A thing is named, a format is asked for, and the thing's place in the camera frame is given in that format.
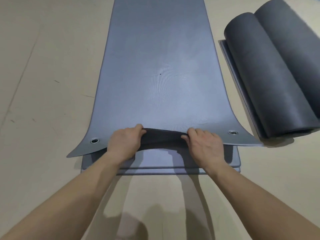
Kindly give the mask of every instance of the metal grommet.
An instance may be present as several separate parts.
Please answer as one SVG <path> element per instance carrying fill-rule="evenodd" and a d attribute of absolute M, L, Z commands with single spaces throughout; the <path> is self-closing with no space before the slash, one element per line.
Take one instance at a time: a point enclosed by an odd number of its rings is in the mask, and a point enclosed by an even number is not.
<path fill-rule="evenodd" d="M 238 132 L 237 131 L 234 131 L 234 130 L 230 130 L 230 131 L 228 131 L 228 133 L 230 134 L 230 135 L 237 135 L 238 134 Z"/>
<path fill-rule="evenodd" d="M 94 138 L 90 141 L 91 144 L 96 144 L 98 143 L 100 140 L 98 138 Z"/>

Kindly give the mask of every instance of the right hand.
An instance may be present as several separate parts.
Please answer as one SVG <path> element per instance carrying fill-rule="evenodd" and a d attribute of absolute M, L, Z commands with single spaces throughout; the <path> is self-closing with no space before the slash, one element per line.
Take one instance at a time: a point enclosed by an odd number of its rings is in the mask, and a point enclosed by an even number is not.
<path fill-rule="evenodd" d="M 190 154 L 200 168 L 207 171 L 211 166 L 227 165 L 223 143 L 217 134 L 194 128 L 189 128 L 187 133 L 189 136 L 182 135 L 181 138 L 188 144 Z"/>

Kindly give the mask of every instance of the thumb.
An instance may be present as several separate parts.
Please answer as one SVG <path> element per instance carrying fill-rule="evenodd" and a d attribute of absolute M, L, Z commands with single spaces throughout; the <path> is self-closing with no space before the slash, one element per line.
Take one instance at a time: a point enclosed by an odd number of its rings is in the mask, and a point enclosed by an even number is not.
<path fill-rule="evenodd" d="M 147 131 L 145 129 L 142 129 L 139 133 L 139 137 L 141 138 Z"/>
<path fill-rule="evenodd" d="M 182 135 L 181 138 L 186 141 L 188 147 L 190 148 L 190 138 L 186 135 Z"/>

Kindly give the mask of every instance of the mat roll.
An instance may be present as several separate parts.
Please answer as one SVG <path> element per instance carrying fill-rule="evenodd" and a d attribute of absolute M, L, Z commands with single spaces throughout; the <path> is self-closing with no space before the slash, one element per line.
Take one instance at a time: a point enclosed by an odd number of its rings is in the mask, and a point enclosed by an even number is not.
<path fill-rule="evenodd" d="M 283 0 L 268 1 L 255 16 L 320 118 L 320 39 Z"/>
<path fill-rule="evenodd" d="M 253 13 L 231 20 L 224 35 L 267 137 L 294 137 L 319 128 L 301 88 Z"/>

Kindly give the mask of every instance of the folded mat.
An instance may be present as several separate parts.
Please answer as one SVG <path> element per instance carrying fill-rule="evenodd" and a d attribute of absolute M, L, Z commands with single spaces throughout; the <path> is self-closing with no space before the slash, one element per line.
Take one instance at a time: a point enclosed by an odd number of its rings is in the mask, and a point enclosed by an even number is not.
<path fill-rule="evenodd" d="M 164 146 L 165 149 L 147 149 L 136 153 L 135 157 L 124 162 L 120 167 L 119 174 L 141 175 L 147 172 L 152 174 L 203 174 L 194 160 L 191 158 L 188 148 Z M 97 161 L 105 149 L 84 155 L 81 169 L 85 170 Z M 232 145 L 224 145 L 225 161 L 234 168 L 241 166 L 238 148 Z"/>
<path fill-rule="evenodd" d="M 232 112 L 203 0 L 114 0 L 91 122 L 68 157 L 104 149 L 137 123 L 261 145 Z"/>
<path fill-rule="evenodd" d="M 317 131 L 320 40 L 295 12 L 283 0 L 271 0 L 255 14 L 235 17 L 224 35 L 226 42 L 220 44 L 229 65 L 235 66 L 235 79 L 259 136 Z"/>

